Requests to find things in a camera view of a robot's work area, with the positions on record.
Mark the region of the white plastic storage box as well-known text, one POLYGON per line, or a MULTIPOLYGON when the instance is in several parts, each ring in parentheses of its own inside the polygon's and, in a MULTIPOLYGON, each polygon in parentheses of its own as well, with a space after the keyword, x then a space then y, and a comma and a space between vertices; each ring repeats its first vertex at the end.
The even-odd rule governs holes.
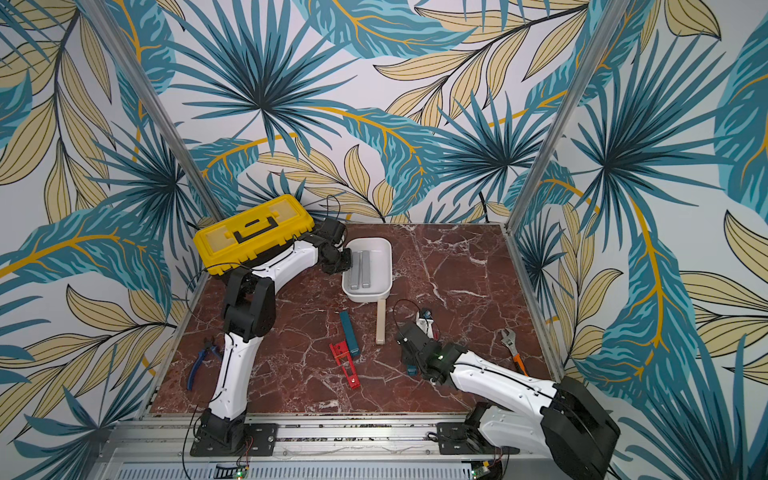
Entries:
POLYGON ((351 268, 343 273, 342 290, 356 303, 385 300, 393 284, 392 245, 382 237, 351 240, 351 268))

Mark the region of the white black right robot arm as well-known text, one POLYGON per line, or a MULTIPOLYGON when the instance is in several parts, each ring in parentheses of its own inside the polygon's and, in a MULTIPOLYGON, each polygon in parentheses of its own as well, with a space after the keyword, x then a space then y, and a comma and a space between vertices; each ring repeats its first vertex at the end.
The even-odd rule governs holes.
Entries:
POLYGON ((400 325, 403 362, 436 385, 486 399, 465 424, 483 445, 540 455, 571 479, 603 479, 621 431, 581 382, 526 376, 455 343, 441 344, 416 323, 400 325))

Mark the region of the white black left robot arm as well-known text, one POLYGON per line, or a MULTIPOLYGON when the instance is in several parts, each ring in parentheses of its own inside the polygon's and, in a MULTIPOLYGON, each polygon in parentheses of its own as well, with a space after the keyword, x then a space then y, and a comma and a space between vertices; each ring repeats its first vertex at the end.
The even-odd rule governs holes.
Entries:
POLYGON ((315 266, 330 275, 348 270, 351 253, 343 246, 344 239, 344 235, 327 239, 304 234, 227 274, 222 309, 225 348, 213 399, 204 412, 206 428, 224 435, 244 422, 255 356, 277 317, 276 294, 315 266))

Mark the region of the beige wooden block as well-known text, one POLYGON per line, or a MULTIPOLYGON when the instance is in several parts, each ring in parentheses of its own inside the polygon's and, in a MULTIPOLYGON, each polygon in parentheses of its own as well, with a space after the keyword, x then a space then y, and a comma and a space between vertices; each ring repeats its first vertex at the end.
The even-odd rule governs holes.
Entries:
POLYGON ((375 336, 375 341, 377 345, 384 345, 386 342, 386 315, 387 315, 386 299, 385 298, 378 299, 376 304, 376 336, 375 336))

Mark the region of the orange adjustable wrench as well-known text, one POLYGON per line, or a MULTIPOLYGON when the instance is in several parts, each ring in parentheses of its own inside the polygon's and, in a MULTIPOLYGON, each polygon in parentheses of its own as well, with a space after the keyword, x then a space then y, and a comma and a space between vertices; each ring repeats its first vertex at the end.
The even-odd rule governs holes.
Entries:
POLYGON ((518 373, 527 376, 527 369, 517 349, 515 332, 509 328, 503 329, 501 334, 501 342, 508 349, 512 357, 515 370, 518 373))

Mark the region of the teal block left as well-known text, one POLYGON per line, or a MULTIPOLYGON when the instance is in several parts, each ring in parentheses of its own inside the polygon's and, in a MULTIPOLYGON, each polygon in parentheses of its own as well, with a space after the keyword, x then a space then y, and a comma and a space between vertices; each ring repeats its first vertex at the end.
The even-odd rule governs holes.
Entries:
POLYGON ((348 311, 342 311, 339 313, 342 329, 345 335, 345 341, 347 348, 352 358, 357 358, 360 355, 360 347, 354 331, 354 327, 351 321, 351 317, 348 311))

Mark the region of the red clip tool left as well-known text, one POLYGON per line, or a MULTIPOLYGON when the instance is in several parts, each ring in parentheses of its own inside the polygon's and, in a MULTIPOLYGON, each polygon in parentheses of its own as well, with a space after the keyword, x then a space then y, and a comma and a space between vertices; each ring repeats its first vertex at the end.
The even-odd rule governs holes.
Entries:
POLYGON ((356 368, 351 356, 351 352, 345 341, 341 341, 336 344, 329 345, 331 354, 336 364, 341 368, 346 382, 350 389, 357 389, 360 387, 360 380, 358 378, 356 368))

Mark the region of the yellow black toolbox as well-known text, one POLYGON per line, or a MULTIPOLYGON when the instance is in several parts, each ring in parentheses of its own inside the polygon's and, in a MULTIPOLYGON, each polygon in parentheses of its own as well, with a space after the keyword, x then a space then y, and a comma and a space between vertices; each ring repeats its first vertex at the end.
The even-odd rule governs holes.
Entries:
POLYGON ((314 226, 298 200, 282 195, 203 228, 195 234, 194 245, 208 273, 223 275, 270 248, 298 239, 314 226))

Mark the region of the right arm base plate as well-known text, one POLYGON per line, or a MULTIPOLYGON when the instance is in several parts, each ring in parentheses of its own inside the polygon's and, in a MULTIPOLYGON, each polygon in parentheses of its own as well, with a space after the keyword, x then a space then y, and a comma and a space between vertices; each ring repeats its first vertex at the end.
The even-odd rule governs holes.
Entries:
POLYGON ((479 430, 463 422, 440 422, 427 438, 438 445, 441 455, 517 455, 515 447, 495 447, 479 430))

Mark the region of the blue handled pliers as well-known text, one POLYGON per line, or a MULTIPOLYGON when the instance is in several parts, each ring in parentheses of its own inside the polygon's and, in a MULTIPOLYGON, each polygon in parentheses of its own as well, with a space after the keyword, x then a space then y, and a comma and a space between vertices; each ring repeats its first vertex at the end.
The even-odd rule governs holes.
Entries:
POLYGON ((203 346, 198 352, 195 362, 193 363, 186 380, 186 390, 191 391, 194 387, 194 382, 197 376, 199 368, 203 365, 204 361, 209 355, 213 355, 215 358, 221 360, 222 353, 218 347, 214 337, 206 337, 203 339, 203 346))

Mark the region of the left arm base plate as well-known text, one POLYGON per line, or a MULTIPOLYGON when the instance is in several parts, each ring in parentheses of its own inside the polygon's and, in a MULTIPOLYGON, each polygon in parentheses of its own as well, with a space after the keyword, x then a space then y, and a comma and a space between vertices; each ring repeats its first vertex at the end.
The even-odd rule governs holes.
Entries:
POLYGON ((203 425, 189 451, 192 457, 271 457, 278 425, 247 423, 234 427, 203 425))

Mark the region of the left aluminium corner post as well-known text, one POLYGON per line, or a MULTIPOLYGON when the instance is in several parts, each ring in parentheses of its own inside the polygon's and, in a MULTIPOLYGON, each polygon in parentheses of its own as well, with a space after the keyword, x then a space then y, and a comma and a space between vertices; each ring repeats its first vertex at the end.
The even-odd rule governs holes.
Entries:
POLYGON ((107 49, 123 71, 137 94, 138 101, 143 105, 148 116, 153 120, 156 129, 166 140, 168 147, 177 162, 186 173, 189 183, 197 190, 207 212, 215 221, 224 219, 219 203, 213 197, 205 184, 203 175, 195 164, 189 150, 179 135, 168 112, 162 105, 154 86, 152 85, 142 65, 144 45, 139 37, 137 24, 130 18, 130 13, 123 1, 118 1, 121 11, 129 22, 130 32, 125 33, 111 13, 105 1, 82 1, 83 11, 94 23, 96 32, 101 36, 107 49))

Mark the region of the aluminium corner post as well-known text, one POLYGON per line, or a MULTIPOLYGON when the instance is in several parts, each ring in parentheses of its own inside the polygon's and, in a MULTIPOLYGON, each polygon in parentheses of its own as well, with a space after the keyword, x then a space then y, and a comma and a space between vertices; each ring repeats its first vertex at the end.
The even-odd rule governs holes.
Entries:
POLYGON ((154 86, 152 85, 142 65, 144 45, 139 37, 137 24, 130 18, 130 13, 123 1, 118 1, 121 11, 129 22, 130 32, 125 33, 111 13, 105 1, 82 1, 83 11, 94 23, 96 32, 101 36, 107 49, 123 71, 137 94, 138 101, 143 105, 148 116, 153 120, 156 129, 166 140, 168 147, 177 162, 186 173, 189 183, 197 190, 207 212, 215 221, 224 219, 219 203, 213 197, 205 184, 203 175, 195 164, 189 150, 179 135, 168 112, 162 105, 154 86))
POLYGON ((606 5, 604 15, 597 25, 590 42, 587 44, 584 60, 574 72, 569 89, 547 132, 538 155, 528 171, 526 182, 516 199, 515 207, 505 227, 505 233, 510 238, 514 236, 521 226, 528 205, 536 194, 537 185, 545 173, 547 162, 555 150, 569 117, 576 110, 592 75, 595 73, 603 52, 609 46, 612 35, 620 23, 627 5, 628 1, 610 1, 606 5))

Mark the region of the aluminium front rail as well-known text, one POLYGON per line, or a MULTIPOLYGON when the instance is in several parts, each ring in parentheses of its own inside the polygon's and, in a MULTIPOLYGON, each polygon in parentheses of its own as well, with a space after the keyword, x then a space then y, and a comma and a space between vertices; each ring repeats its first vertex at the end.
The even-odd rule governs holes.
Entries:
POLYGON ((214 479, 244 469, 246 479, 469 479, 495 454, 444 455, 430 439, 462 413, 250 415, 271 424, 272 452, 194 457, 188 416, 148 418, 116 427, 98 454, 91 479, 214 479))

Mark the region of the right aluminium corner post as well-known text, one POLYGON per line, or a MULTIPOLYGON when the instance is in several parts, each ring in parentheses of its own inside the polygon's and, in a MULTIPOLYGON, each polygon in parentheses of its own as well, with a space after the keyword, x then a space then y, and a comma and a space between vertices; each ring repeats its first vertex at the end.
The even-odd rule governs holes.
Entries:
POLYGON ((574 72, 569 89, 547 132, 538 155, 528 171, 526 182, 516 199, 515 207, 505 227, 505 233, 510 238, 514 236, 521 226, 528 205, 536 194, 537 185, 545 173, 547 162, 555 150, 569 117, 576 110, 592 75, 595 73, 603 52, 609 46, 612 35, 620 23, 627 5, 628 1, 610 1, 606 5, 604 15, 597 25, 590 42, 587 44, 584 60, 574 72))

